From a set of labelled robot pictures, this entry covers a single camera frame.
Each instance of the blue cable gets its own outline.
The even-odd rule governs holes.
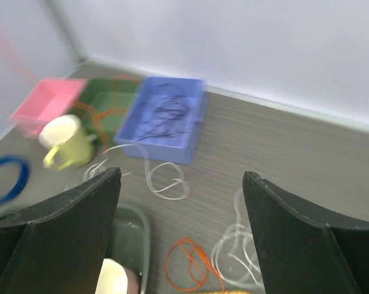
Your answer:
[[[13,189],[11,189],[5,196],[0,198],[0,205],[13,200],[21,193],[21,191],[25,188],[30,174],[29,164],[25,159],[12,155],[0,157],[0,166],[9,163],[16,163],[20,165],[20,175]]]

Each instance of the pink plastic tray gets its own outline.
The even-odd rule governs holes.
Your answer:
[[[37,137],[43,127],[71,108],[86,80],[44,78],[11,115],[10,120],[28,137]]]

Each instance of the blue plastic tray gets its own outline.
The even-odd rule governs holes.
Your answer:
[[[115,142],[139,144],[151,159],[189,164],[207,107],[204,87],[199,79],[145,78]],[[134,147],[123,150],[142,156]]]

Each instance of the wooden floor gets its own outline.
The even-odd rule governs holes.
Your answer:
[[[114,69],[85,64],[73,76],[113,77],[118,73]],[[236,221],[233,194],[241,186],[244,171],[256,171],[303,198],[369,221],[368,134],[229,97],[210,94],[209,98],[195,158],[191,165],[182,166],[190,186],[188,199],[157,198],[146,185],[143,160],[128,158],[120,150],[110,154],[107,166],[118,165],[123,172],[133,172],[122,180],[120,202],[138,205],[151,220],[149,294],[177,293],[166,281],[163,271],[165,256],[175,241],[187,236],[209,255],[227,226]],[[33,168],[23,193],[3,209],[18,209],[42,201],[82,181],[87,167],[60,173],[43,169],[41,161],[45,152],[35,140],[23,138],[16,130],[0,142],[0,155],[25,156]],[[9,188],[3,179],[9,169],[0,170],[0,192]],[[167,186],[174,177],[173,169],[159,169],[154,177],[156,188]],[[175,197],[181,192],[181,187],[176,186],[165,195]],[[242,223],[248,225],[245,207],[240,208]],[[220,266],[227,276],[241,277],[245,273],[227,256],[221,258]],[[188,260],[179,251],[173,253],[168,271],[181,287],[193,285],[188,275]],[[219,288],[214,277],[203,287],[204,290]]]

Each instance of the yellow mug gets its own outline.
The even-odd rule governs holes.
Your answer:
[[[64,115],[50,121],[41,131],[39,142],[50,149],[43,159],[46,168],[61,170],[70,165],[83,165],[92,160],[93,144],[75,115]],[[56,165],[54,156],[65,161]]]

